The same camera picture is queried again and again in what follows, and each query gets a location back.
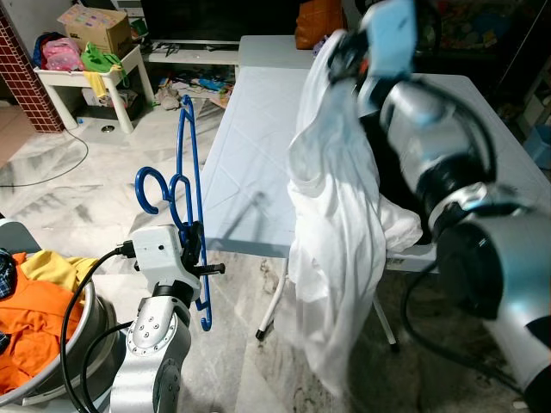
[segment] cardboard box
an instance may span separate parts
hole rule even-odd
[[[113,53],[122,59],[132,47],[130,23],[127,14],[122,11],[75,5],[58,21],[64,24],[67,37],[75,40],[81,50],[91,42],[100,52]]]

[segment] table leg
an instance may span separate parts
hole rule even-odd
[[[50,99],[52,100],[53,106],[58,111],[59,117],[63,121],[65,129],[70,131],[71,129],[78,128],[77,121],[72,117],[71,112],[69,112],[69,109],[63,103],[61,97],[59,97],[58,91],[49,84],[44,84],[44,89],[46,89],[48,96],[50,96]]]
[[[282,296],[283,287],[285,286],[285,280],[287,278],[288,266],[289,266],[289,259],[285,258],[285,263],[283,264],[283,271],[279,275],[279,280],[277,282],[277,288],[275,289],[274,297],[272,297],[272,300],[270,301],[268,306],[268,310],[266,311],[266,314],[264,314],[264,318],[260,323],[260,326],[258,327],[256,337],[260,341],[264,339],[264,335],[266,334],[266,328],[268,327],[269,321],[272,318],[272,314],[274,313],[277,302],[279,301],[279,298]]]
[[[107,89],[109,90],[109,95],[111,96],[111,101],[113,102],[115,112],[117,113],[117,118],[121,124],[121,130],[124,133],[131,133],[134,130],[134,126],[132,126],[132,122],[128,117],[127,110],[124,107],[124,101],[122,100],[121,95],[119,95],[115,82],[113,82],[113,80],[109,77],[104,77],[103,82],[105,82],[105,86],[107,86]]]
[[[381,326],[382,329],[385,331],[385,336],[387,336],[388,344],[390,344],[390,349],[393,352],[398,353],[398,342],[396,341],[396,337],[394,336],[393,329],[390,328],[390,324],[388,323],[387,316],[385,315],[385,312],[381,307],[381,303],[379,302],[377,293],[375,293],[375,296],[373,297],[373,307],[375,307],[377,317],[379,318],[379,321],[381,321]]]
[[[147,76],[147,71],[145,70],[144,61],[142,60],[141,55],[139,56],[138,72],[141,85],[144,88],[145,100],[148,103],[152,103],[155,99],[155,95],[153,94],[152,84],[149,82],[149,77]]]

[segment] orange bag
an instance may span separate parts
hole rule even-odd
[[[346,28],[341,0],[311,0],[300,5],[294,40],[297,49],[312,49],[327,34]]]

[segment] white shelf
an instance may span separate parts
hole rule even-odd
[[[180,63],[192,65],[237,65],[238,51],[231,50],[178,50],[166,56],[166,51],[159,49],[156,52],[143,55],[145,62],[152,63]]]
[[[136,46],[124,58],[122,58],[121,63],[126,73],[130,73],[136,67],[138,68],[139,77],[144,87],[145,99],[148,102],[153,102],[153,90],[151,84],[149,83],[147,72],[145,71],[144,62],[141,57],[141,52],[139,51],[139,46]],[[89,88],[90,82],[84,76],[84,73],[82,71],[44,71],[38,68],[34,68],[34,72],[38,75],[38,77],[44,84],[44,88],[46,89],[47,94],[50,96],[53,106],[55,106],[56,110],[58,111],[58,114],[61,117],[65,128],[67,128],[68,130],[77,128],[78,123],[72,117],[71,112],[64,104],[54,86]],[[117,118],[121,123],[122,131],[124,133],[131,133],[133,130],[132,122],[128,118],[127,110],[124,106],[124,101],[117,91],[117,84],[119,84],[119,82],[122,80],[121,72],[111,68],[108,72],[98,73],[98,75],[105,83],[111,99],[113,100],[115,112],[117,113]]]

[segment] pink bag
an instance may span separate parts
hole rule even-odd
[[[47,59],[46,68],[49,71],[85,70],[77,43],[67,37],[48,41],[42,49],[42,55]]]

